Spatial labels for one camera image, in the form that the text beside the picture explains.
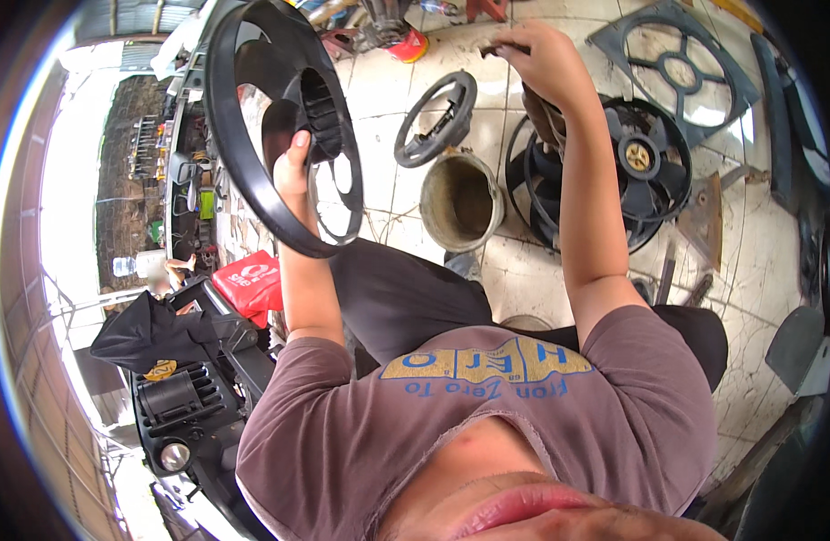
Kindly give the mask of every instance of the human hand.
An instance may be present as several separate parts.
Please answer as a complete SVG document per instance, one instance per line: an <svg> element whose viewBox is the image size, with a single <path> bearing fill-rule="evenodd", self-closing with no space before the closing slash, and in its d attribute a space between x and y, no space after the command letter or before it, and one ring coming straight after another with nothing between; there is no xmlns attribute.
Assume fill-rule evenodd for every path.
<svg viewBox="0 0 830 541"><path fill-rule="evenodd" d="M541 21L526 21L509 28L493 39L496 55L519 73L520 78L563 114L573 114L598 94L571 38ZM512 45L528 47L529 54Z"/></svg>
<svg viewBox="0 0 830 541"><path fill-rule="evenodd" d="M307 171L304 161L309 152L310 132L301 130L292 137L289 149L274 164L274 187L286 204L307 197Z"/></svg>
<svg viewBox="0 0 830 541"><path fill-rule="evenodd" d="M309 141L310 132L307 130L301 130L292 137L289 149L274 163L274 187L292 214L312 234L319 236L319 226L307 196L309 184L304 163L307 161Z"/></svg>

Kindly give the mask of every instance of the black fan shroud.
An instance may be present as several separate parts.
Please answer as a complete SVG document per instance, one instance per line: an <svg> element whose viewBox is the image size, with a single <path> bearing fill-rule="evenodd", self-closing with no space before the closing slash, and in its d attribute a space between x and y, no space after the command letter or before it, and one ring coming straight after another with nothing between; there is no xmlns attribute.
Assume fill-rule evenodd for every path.
<svg viewBox="0 0 830 541"><path fill-rule="evenodd" d="M637 222L675 218L691 195L691 152L679 128L668 114L644 100L613 98L603 105L623 216ZM660 204L665 196L666 207Z"/></svg>
<svg viewBox="0 0 830 541"><path fill-rule="evenodd" d="M627 54L628 34L636 27L645 24L661 24L675 28L680 33L680 50L666 51L657 60L645 60L629 57ZM705 73L688 56L688 43L694 38L718 63L723 75ZM586 41L604 51L604 54L621 69L637 87L646 95L651 102L656 102L654 96L647 92L645 85L641 84L635 76L632 66L658 71L660 77L670 88L676 92L676 106L674 111L668 111L670 118L679 126L682 137L693 148L701 142L717 133L722 128L731 124L742 115L746 109L760 100L760 92L757 92L748 75L742 70L739 64L715 41L706 28L703 27L693 16L688 14L680 3L673 0L660 0L645 8L638 9L634 13L622 17L597 30ZM688 65L693 72L694 82L690 86L674 81L665 69L665 62L669 59L679 59ZM700 92L703 81L712 81L726 85L731 93L731 107L727 112L724 122L719 125L694 124L685 118L684 102L686 97L693 96Z"/></svg>
<svg viewBox="0 0 830 541"><path fill-rule="evenodd" d="M257 39L239 42L248 28ZM243 122L237 88L250 83L271 100L261 124L265 165ZM232 181L273 235L309 257L330 257L358 236L364 213L363 181L352 119L334 65L301 13L281 0L259 0L229 12L214 30L207 54L208 122ZM312 134L307 167L345 158L351 187L339 199L351 213L335 244L313 235L292 214L274 187L272 169L295 132Z"/></svg>
<svg viewBox="0 0 830 541"><path fill-rule="evenodd" d="M614 117L612 129L619 138L614 141L618 188L623 199L623 220L628 240L628 252L633 254L656 235L662 222L678 215L688 203L691 192L691 154L676 125L658 107L646 101L624 101L621 98L611 99L604 96L602 102L605 110L610 108L615 112L615 115L610 114L610 116ZM524 117L515 127L507 148L505 176L508 196L517 215L529 226L532 234L545 247L553 250L556 248L552 245L552 237L559 232L562 163L557 154L548 154L543 151L535 134L529 138L527 148L514 159L511 158L514 142L527 122L529 118ZM616 129L617 124L622 131L621 136ZM621 160L617 151L620 148L626 150L628 143L631 142L647 146L651 152L652 162L649 167L641 168L642 170L631 167L632 172L629 173L627 171L630 167L628 159ZM675 155L680 158L681 165L675 164L668 157L669 151L671 153L675 151ZM660 169L657 169L665 165L669 172L674 174L669 179L675 182L668 183L668 186L659 182ZM536 185L533 180L538 177L542 180ZM514 197L514 191L521 184L527 186L532 201L528 220L523 216ZM628 199L628 194L634 193L634 189L642 186L646 187L651 201L651 208L643 213L644 215L641 215L639 209L632 208L631 211L626 209L632 203Z"/></svg>

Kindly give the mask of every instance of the human arm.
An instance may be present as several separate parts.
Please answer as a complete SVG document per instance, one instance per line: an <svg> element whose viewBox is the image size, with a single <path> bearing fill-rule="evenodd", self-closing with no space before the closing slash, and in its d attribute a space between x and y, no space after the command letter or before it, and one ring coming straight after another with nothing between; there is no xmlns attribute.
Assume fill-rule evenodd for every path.
<svg viewBox="0 0 830 541"><path fill-rule="evenodd" d="M294 135L289 150L274 164L274 181L292 213L318 236L319 226L307 197L304 168L309 140L309 132ZM280 277L289 341L315 337L344 345L343 319L327 260L307 257L281 243Z"/></svg>
<svg viewBox="0 0 830 541"><path fill-rule="evenodd" d="M572 40L539 21L500 33L497 54L565 118L559 247L565 287L578 337L585 344L595 324L627 305L647 307L628 280L628 247L619 202L613 147L604 110Z"/></svg>

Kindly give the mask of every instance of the white tile floor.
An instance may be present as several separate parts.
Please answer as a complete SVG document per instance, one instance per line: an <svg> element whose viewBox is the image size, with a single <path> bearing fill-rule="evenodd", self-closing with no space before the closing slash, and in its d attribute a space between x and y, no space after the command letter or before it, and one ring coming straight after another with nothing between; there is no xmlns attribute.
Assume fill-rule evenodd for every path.
<svg viewBox="0 0 830 541"><path fill-rule="evenodd" d="M461 7L465 4L465 0L452 2ZM692 15L721 40L760 88L749 30L707 0L693 3ZM509 24L534 17L568 34L597 90L631 98L642 97L639 89L604 53L586 44L585 38L608 21L649 4L650 0L527 0L511 2L508 16ZM464 15L426 14L417 6L407 12L406 19L431 40L430 50L422 59L415 64L403 64L391 59L386 51L374 50L338 62L337 71L354 119L363 167L367 211L361 236L441 263L443 250L427 234L417 211L422 179L429 165L408 170L398 167L392 156L393 141L404 114L445 73L458 69L472 73L478 81L478 100L471 132L463 146L471 148L504 187L505 151L511 131L524 114L522 87L516 71L509 69L504 60L482 60L477 51L479 44L488 41L504 25L483 14L475 23L461 25ZM628 46L638 48L642 55L657 56L674 39L664 30L646 28L629 39ZM702 66L706 65L705 51L692 48L692 53ZM717 73L719 69L716 66L712 70ZM647 90L658 98L660 90L664 90L659 90L659 83L647 76L641 79L641 84L652 85ZM709 107L716 115L725 115L730 104L729 92L714 85L702 94L698 101L687 102L687 116L694 114L695 107ZM416 125L428 126L438 114L425 112ZM527 135L524 133L518 139L515 153L522 148ZM770 167L769 132L760 102L742 119L692 150L692 177L703 179L716 170L724 174L743 162L761 170ZM244 215L234 205L230 202L226 211ZM495 320L527 313L554 326L572 324L560 257L548 254L537 244L526 225L507 207L505 222L482 251L484 287ZM734 183L723 193L723 216L721 269L703 306L723 319L730 357L727 372L713 394L719 419L719 456L712 465L705 490L723 481L792 402L788 389L764 363L764 355L777 326L802 303L798 289L797 223L770 198L768 185L746 185L741 180ZM247 246L246 233L236 231L239 228L230 228L225 219L217 223L223 224L220 236L231 239L231 255L243 256L253 248ZM260 247L269 240L263 230L258 236ZM255 236L249 237L255 244ZM630 274L646 277L657 285L671 237L679 246L669 301L680 303L702 275L703 265L672 224L664 224L649 244L631 256Z"/></svg>

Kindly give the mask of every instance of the corrugated roof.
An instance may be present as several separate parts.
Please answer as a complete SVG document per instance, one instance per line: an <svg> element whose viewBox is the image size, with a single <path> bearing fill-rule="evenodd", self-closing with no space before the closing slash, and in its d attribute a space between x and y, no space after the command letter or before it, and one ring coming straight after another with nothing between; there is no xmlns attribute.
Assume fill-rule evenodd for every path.
<svg viewBox="0 0 830 541"><path fill-rule="evenodd" d="M150 60L160 53L162 43L128 43L123 46L121 71L150 71Z"/></svg>
<svg viewBox="0 0 830 541"><path fill-rule="evenodd" d="M205 0L166 0L160 16L161 34L168 34ZM146 34L153 30L156 0L117 0L115 37ZM79 43L111 36L111 0L86 0L75 30Z"/></svg>

